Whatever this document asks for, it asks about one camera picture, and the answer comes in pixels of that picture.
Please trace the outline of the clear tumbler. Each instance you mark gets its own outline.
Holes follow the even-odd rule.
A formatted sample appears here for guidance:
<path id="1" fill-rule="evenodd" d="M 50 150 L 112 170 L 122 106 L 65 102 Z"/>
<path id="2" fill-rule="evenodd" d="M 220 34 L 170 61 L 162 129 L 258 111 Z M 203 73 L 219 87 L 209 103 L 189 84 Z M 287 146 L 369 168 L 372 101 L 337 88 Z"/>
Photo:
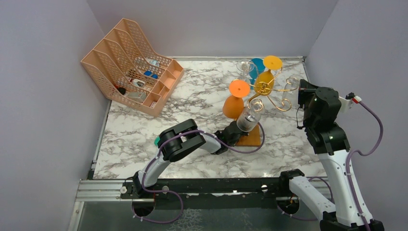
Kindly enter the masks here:
<path id="1" fill-rule="evenodd" d="M 292 75 L 286 79 L 281 102 L 284 110 L 290 110 L 298 106 L 298 89 L 300 84 L 300 76 Z"/>
<path id="2" fill-rule="evenodd" d="M 252 131 L 258 124 L 263 111 L 264 105 L 260 99 L 251 100 L 236 121 L 238 128 L 243 132 Z"/>

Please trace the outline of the wooden rack base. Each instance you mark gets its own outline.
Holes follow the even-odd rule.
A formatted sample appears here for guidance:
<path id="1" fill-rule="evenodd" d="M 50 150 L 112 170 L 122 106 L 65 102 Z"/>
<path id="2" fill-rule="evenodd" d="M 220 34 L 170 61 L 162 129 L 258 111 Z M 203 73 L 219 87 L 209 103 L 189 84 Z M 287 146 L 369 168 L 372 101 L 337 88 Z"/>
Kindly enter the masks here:
<path id="1" fill-rule="evenodd" d="M 241 136 L 236 146 L 244 147 L 258 147 L 261 145 L 262 137 L 260 133 L 259 125 L 256 125 L 247 136 Z"/>

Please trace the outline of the orange plastic wine glass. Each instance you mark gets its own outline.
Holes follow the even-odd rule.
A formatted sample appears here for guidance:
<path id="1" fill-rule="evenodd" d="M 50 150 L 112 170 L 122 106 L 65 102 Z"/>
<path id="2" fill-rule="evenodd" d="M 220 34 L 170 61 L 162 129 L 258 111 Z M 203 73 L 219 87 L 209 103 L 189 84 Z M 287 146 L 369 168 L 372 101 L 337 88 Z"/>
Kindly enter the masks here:
<path id="1" fill-rule="evenodd" d="M 237 119 L 243 111 L 243 98 L 250 93 L 250 86 L 240 79 L 233 80 L 229 85 L 230 96 L 225 100 L 222 112 L 227 118 Z"/>

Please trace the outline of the gold wire glass rack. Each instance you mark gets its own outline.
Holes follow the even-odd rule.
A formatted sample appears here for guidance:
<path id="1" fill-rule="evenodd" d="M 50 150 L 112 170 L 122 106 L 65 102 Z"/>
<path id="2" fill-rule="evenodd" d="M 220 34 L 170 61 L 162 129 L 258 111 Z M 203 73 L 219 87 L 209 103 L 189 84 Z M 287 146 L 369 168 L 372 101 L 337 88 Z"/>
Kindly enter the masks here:
<path id="1" fill-rule="evenodd" d="M 251 107 L 250 104 L 253 100 L 262 96 L 265 96 L 271 102 L 271 104 L 281 112 L 287 112 L 293 108 L 293 106 L 295 105 L 295 100 L 291 101 L 290 99 L 288 99 L 288 95 L 290 93 L 297 93 L 299 88 L 299 79 L 295 77 L 289 77 L 286 79 L 286 84 L 289 85 L 288 89 L 275 89 L 275 80 L 282 73 L 282 71 L 283 67 L 276 70 L 269 69 L 259 75 L 259 77 L 255 81 L 255 84 L 250 84 L 250 86 L 254 88 L 255 94 L 246 101 L 246 106 L 248 108 Z M 282 94 L 285 94 L 285 96 L 281 99 L 280 104 L 276 104 L 270 96 L 270 94 L 273 92 L 280 92 Z"/>

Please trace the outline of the yellow plastic wine glass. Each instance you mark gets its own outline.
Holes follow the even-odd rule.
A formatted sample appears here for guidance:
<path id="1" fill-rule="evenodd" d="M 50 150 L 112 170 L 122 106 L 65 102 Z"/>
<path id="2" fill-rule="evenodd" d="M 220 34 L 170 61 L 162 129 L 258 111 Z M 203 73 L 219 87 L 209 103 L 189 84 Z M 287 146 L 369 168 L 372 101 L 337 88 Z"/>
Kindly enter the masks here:
<path id="1" fill-rule="evenodd" d="M 283 62 L 279 57 L 269 55 L 264 58 L 263 63 L 267 70 L 256 79 L 254 90 L 260 95 L 267 96 L 272 92 L 276 77 L 282 73 Z"/>

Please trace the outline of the blue plastic wine glass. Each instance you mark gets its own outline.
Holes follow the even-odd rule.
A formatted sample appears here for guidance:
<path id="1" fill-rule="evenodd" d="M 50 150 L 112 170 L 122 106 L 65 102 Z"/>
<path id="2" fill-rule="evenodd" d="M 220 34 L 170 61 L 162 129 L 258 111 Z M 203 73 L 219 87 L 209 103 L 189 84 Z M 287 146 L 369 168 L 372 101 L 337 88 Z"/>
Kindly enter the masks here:
<path id="1" fill-rule="evenodd" d="M 253 85 L 258 78 L 258 76 L 264 72 L 265 66 L 263 63 L 263 59 L 261 58 L 253 58 L 250 60 L 250 67 L 251 70 L 249 72 L 250 76 L 250 83 Z"/>

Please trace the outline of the clear wine glass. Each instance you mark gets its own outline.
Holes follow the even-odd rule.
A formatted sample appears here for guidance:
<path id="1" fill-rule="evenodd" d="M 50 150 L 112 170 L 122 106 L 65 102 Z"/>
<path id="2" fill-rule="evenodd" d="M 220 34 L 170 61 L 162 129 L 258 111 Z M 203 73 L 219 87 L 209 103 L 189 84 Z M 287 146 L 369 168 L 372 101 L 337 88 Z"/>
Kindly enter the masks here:
<path id="1" fill-rule="evenodd" d="M 249 73 L 254 69 L 255 64 L 249 59 L 241 59 L 237 62 L 236 66 L 239 72 L 238 79 L 250 83 L 252 78 Z"/>

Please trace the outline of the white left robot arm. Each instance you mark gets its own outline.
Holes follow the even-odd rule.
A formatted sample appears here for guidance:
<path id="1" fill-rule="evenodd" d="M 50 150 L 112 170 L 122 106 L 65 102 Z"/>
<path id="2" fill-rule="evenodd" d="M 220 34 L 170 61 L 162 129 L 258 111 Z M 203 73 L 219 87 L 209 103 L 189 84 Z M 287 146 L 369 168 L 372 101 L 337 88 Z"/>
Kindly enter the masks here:
<path id="1" fill-rule="evenodd" d="M 158 153 L 143 169 L 134 174 L 133 192 L 140 198 L 148 196 L 170 163 L 185 158 L 197 149 L 213 155 L 222 154 L 230 147 L 236 146 L 240 138 L 248 134 L 247 131 L 239 129 L 236 121 L 214 134 L 200 130 L 193 119 L 164 130 L 158 136 Z"/>

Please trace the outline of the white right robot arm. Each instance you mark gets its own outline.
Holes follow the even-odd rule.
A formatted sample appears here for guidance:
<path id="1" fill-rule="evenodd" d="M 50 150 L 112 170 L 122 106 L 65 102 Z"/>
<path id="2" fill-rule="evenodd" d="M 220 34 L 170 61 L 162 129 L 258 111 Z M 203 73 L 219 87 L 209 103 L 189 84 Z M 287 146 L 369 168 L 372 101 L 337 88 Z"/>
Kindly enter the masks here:
<path id="1" fill-rule="evenodd" d="M 322 231 L 382 231 L 367 208 L 354 174 L 354 150 L 345 131 L 336 123 L 339 112 L 346 112 L 362 99 L 354 93 L 341 97 L 328 87 L 300 80 L 298 103 L 304 111 L 302 129 L 327 174 L 332 199 L 327 199 L 299 169 L 280 174 L 278 191 L 298 196 L 315 215 Z"/>

